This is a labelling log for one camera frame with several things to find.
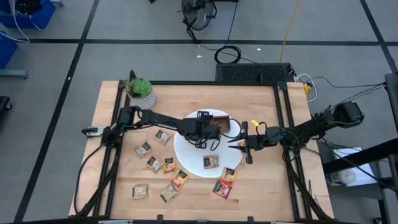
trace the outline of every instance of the blue bin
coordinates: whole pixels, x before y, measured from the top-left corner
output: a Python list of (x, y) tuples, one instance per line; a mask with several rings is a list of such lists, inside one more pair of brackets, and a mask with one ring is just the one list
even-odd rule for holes
[(17, 50), (17, 44), (13, 40), (0, 34), (0, 49), (0, 69), (4, 69)]
[[(32, 15), (32, 19), (30, 19), (30, 15), (16, 14), (16, 19), (21, 29), (36, 29), (36, 26), (40, 29), (44, 29), (47, 27), (47, 24), (49, 24), (55, 12), (55, 6), (50, 0), (36, 1), (41, 3), (42, 9), (35, 12), (35, 14)], [(12, 14), (0, 15), (0, 22), (7, 28), (17, 28)]]

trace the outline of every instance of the white plate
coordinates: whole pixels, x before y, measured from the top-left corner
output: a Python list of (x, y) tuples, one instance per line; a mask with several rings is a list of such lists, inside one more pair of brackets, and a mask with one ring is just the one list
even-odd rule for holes
[[(227, 116), (228, 114), (216, 109), (202, 109), (200, 111), (208, 111), (214, 116)], [(190, 113), (187, 118), (196, 118), (198, 111)], [(239, 125), (231, 120), (231, 129), (227, 136), (237, 136), (239, 134)], [(237, 146), (238, 142), (228, 143), (230, 139), (221, 136), (220, 145), (214, 151), (210, 151), (211, 144), (214, 140), (207, 141), (206, 149), (197, 149), (194, 145), (187, 142), (183, 136), (176, 133), (174, 135), (174, 150), (177, 159), (181, 165), (199, 177), (215, 178), (221, 177), (224, 167), (235, 169), (242, 159), (242, 152), (238, 149), (231, 149), (228, 146)], [(203, 166), (203, 156), (218, 155), (219, 166), (216, 168), (205, 169)]]

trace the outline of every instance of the white container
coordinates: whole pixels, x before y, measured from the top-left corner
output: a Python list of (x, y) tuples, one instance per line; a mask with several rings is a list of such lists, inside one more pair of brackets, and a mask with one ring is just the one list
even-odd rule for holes
[(330, 186), (352, 184), (356, 181), (356, 174), (351, 169), (342, 170), (325, 176)]

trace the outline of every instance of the wooden table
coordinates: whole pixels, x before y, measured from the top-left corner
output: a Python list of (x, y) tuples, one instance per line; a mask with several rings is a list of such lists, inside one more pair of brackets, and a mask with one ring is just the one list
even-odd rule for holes
[[(93, 126), (110, 124), (117, 86), (118, 82), (102, 83)], [(288, 83), (288, 87), (294, 122), (297, 125), (310, 119), (310, 112), (303, 85)], [(265, 121), (268, 127), (279, 125), (272, 87), (154, 85), (154, 91), (157, 99), (152, 110), (157, 113), (184, 118), (195, 110), (215, 108), (228, 113), (240, 122), (255, 119), (258, 122)], [(280, 100), (285, 111), (282, 92)], [(159, 192), (169, 183), (172, 174), (153, 173), (145, 165), (149, 156), (140, 159), (134, 152), (134, 148), (146, 140), (154, 148), (150, 155), (161, 158), (175, 156), (174, 138), (171, 138), (166, 146), (153, 138), (159, 129), (153, 127), (125, 134), (111, 218), (155, 220), (157, 215), (163, 215), (164, 220), (245, 221), (248, 216), (253, 216), (255, 221), (294, 220), (280, 145), (254, 152), (251, 165), (242, 159), (236, 168), (238, 174), (227, 200), (212, 192), (216, 179), (204, 179), (190, 174), (190, 178), (180, 190), (180, 195), (172, 203), (168, 205), (164, 203)], [(249, 132), (255, 134), (254, 125), (251, 123), (249, 123)], [(84, 157), (99, 144), (100, 138), (88, 139)], [(315, 141), (310, 141), (307, 147), (318, 151)], [(319, 155), (305, 150), (301, 151), (301, 155), (306, 181), (311, 180), (312, 194), (316, 196), (326, 214), (333, 217)], [(79, 209), (98, 186), (103, 156), (104, 150), (101, 150), (86, 163), (83, 169), (78, 193)], [(135, 184), (149, 184), (149, 198), (133, 200), (132, 187)], [(105, 190), (99, 214), (104, 213), (107, 194), (108, 191)], [(297, 194), (297, 198), (300, 216), (304, 217), (300, 193)]]

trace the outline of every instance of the green plant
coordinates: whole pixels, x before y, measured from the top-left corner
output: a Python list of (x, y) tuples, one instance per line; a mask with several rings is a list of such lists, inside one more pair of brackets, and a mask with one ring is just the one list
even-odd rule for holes
[(152, 91), (150, 82), (143, 78), (137, 78), (133, 81), (124, 81), (127, 93), (133, 98), (145, 98)]

